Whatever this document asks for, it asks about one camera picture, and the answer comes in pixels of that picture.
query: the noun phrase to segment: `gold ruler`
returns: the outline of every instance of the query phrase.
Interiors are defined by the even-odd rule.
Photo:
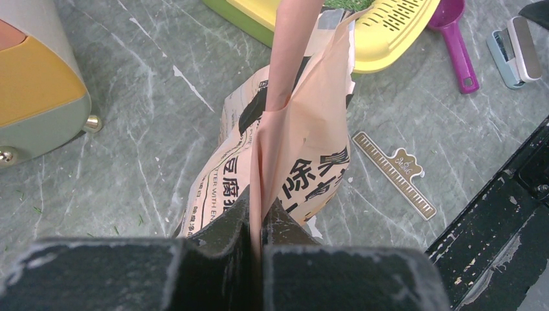
[[[374,162],[424,220],[429,220],[436,214],[434,206],[412,183],[414,176],[425,175],[423,168],[417,164],[416,157],[408,154],[404,148],[398,148],[392,157],[388,157],[364,132],[356,133],[353,142]]]

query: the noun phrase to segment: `purple scoop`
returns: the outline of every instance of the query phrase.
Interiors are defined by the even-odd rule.
[[[470,94],[476,91],[479,85],[458,24],[464,11],[464,0],[440,0],[427,26],[431,30],[439,31],[444,37],[460,92]]]

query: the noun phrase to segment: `purple handle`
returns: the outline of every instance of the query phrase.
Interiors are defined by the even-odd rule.
[[[440,29],[446,47],[454,65],[454,71],[460,85],[462,94],[470,94],[479,88],[475,71],[471,65],[467,47],[463,41],[462,33],[457,22],[450,23],[448,26]]]

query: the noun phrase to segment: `yellow litter scoop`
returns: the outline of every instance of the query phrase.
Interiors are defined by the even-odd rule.
[[[280,0],[227,0],[270,31]],[[374,73],[394,63],[417,39],[440,0],[377,0],[355,26],[355,72]]]

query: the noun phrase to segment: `yellow panel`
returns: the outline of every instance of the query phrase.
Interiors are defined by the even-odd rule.
[[[33,37],[0,51],[0,127],[82,98],[71,68]]]
[[[280,0],[227,0],[227,2],[265,28],[275,31],[276,9]]]

